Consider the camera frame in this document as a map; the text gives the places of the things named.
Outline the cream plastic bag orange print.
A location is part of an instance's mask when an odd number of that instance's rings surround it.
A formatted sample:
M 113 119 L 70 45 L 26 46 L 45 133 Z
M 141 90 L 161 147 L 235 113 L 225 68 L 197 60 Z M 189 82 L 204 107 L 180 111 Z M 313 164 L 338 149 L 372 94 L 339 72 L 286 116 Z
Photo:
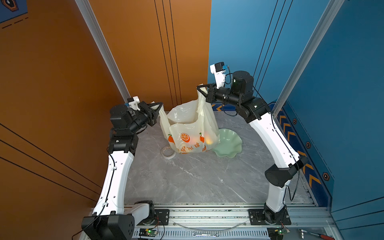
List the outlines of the cream plastic bag orange print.
M 202 153 L 220 142 L 212 105 L 198 92 L 196 100 L 178 105 L 169 113 L 160 110 L 160 126 L 171 148 L 179 154 Z

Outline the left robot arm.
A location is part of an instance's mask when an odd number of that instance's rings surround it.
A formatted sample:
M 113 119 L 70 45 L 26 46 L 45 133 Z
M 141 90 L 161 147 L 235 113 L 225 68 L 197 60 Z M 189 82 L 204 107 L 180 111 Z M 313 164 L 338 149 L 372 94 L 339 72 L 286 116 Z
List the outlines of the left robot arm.
M 91 216 L 84 217 L 81 232 L 91 240 L 130 240 L 142 221 L 156 218 L 153 201 L 139 201 L 125 212 L 125 189 L 138 146 L 138 135 L 157 123 L 163 103 L 130 98 L 110 109 L 113 125 L 107 147 L 108 169 Z

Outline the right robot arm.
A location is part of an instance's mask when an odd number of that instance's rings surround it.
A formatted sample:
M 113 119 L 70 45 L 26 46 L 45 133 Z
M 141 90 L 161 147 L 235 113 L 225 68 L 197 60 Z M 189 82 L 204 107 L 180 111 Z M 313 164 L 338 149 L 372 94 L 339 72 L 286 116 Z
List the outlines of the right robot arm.
M 308 163 L 306 157 L 301 157 L 290 145 L 279 129 L 269 105 L 262 97 L 256 97 L 254 78 L 246 71 L 236 71 L 231 74 L 230 88 L 207 84 L 197 86 L 208 103 L 232 105 L 236 112 L 260 136 L 270 151 L 274 164 L 265 171 L 269 182 L 269 191 L 262 213 L 255 219 L 265 225 L 290 224 L 286 197 L 293 199 L 295 193 L 289 189 L 289 184 L 296 174 Z

